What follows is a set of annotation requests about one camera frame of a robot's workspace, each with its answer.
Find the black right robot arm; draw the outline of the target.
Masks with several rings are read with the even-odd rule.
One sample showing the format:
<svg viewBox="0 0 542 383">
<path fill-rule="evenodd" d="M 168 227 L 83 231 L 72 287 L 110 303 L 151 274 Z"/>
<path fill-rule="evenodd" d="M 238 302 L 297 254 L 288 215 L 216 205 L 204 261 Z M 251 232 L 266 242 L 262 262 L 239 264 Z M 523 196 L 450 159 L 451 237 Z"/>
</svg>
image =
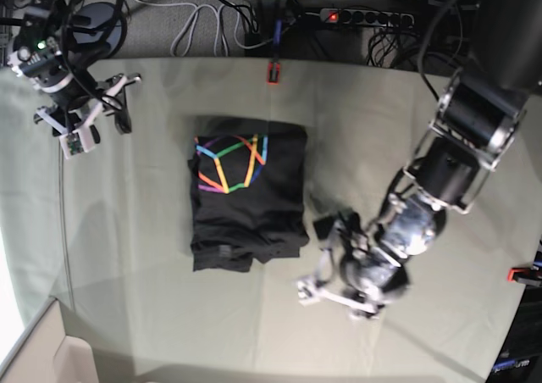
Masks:
<svg viewBox="0 0 542 383">
<path fill-rule="evenodd" d="M 19 31 L 9 44 L 7 64 L 51 99 L 51 105 L 35 111 L 33 121 L 48 124 L 53 136 L 73 138 L 76 130 L 87 126 L 91 139 L 99 142 L 92 107 L 113 116 L 120 134 L 131 133 L 124 91 L 114 88 L 124 75 L 98 81 L 89 71 L 124 44 L 124 6 L 125 0 L 30 0 L 23 16 L 11 20 Z"/>
</svg>

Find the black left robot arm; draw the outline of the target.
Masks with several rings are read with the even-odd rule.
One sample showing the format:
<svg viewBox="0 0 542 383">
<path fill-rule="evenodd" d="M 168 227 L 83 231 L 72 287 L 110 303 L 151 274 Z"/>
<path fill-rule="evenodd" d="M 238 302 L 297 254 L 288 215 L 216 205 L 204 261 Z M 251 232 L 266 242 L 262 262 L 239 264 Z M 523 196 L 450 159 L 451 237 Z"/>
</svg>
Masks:
<svg viewBox="0 0 542 383">
<path fill-rule="evenodd" d="M 430 22 L 459 0 L 446 0 Z M 296 283 L 302 304 L 330 301 L 371 319 L 409 285 L 407 262 L 466 214 L 512 144 L 528 98 L 541 84 L 541 0 L 479 0 L 466 63 L 437 96 L 412 159 L 390 183 L 378 215 L 351 210 L 315 222 L 317 268 Z"/>
</svg>

